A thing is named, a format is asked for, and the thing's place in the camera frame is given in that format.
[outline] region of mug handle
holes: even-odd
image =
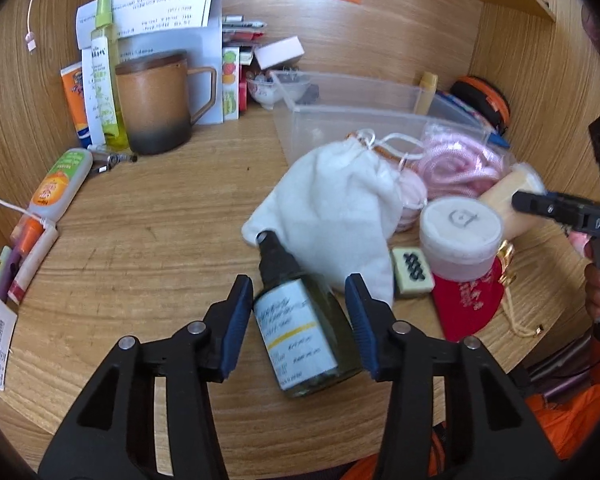
[[[202,108],[200,108],[200,110],[198,110],[191,116],[191,124],[195,124],[198,121],[198,119],[209,110],[209,108],[216,104],[216,81],[218,79],[218,72],[216,72],[215,68],[213,68],[212,66],[200,66],[196,68],[189,68],[187,70],[187,76],[193,74],[200,74],[202,72],[211,73],[211,97],[209,98],[209,101]]]

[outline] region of wooden desk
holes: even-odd
[[[20,308],[3,398],[54,432],[101,359],[123,335],[170,336],[226,297],[235,275],[260,288],[258,251],[243,222],[286,171],[271,115],[198,128],[188,144],[88,181]],[[414,243],[414,234],[392,243]],[[512,293],[520,321],[549,329],[572,302],[582,264],[554,225],[521,238]],[[442,336],[429,300],[398,302],[398,318]],[[499,313],[478,334],[505,370],[537,339],[508,331]],[[236,371],[210,394],[232,478],[282,476],[346,463],[379,448],[388,385],[366,373],[305,399],[276,384],[251,319]],[[443,418],[436,383],[435,422]],[[164,384],[157,389],[158,462],[169,470]]]

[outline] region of white cloth bag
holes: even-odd
[[[256,246],[259,232],[276,232],[307,272],[343,291],[359,272],[369,293],[391,306],[394,272],[386,241],[402,201],[398,171],[357,139],[333,142],[302,156],[242,227]]]

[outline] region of sunscreen tube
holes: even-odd
[[[16,304],[20,304],[22,298],[24,298],[24,294],[29,288],[31,280],[33,280],[36,272],[38,272],[42,260],[45,259],[53,244],[58,240],[58,236],[58,229],[49,226],[33,246],[29,256],[24,259],[20,266],[20,270],[16,274],[16,277],[9,288],[8,295]]]
[[[84,105],[84,89],[82,86],[82,62],[78,62],[60,71],[64,95],[69,105],[71,118],[74,121],[75,133],[83,148],[91,144],[91,135]]]

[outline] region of ceramic mug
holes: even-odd
[[[210,97],[191,114],[187,77],[203,72],[211,75]],[[216,103],[217,77],[211,66],[188,68],[184,50],[117,65],[120,107],[131,149],[141,155],[155,155],[187,142],[192,125]]]

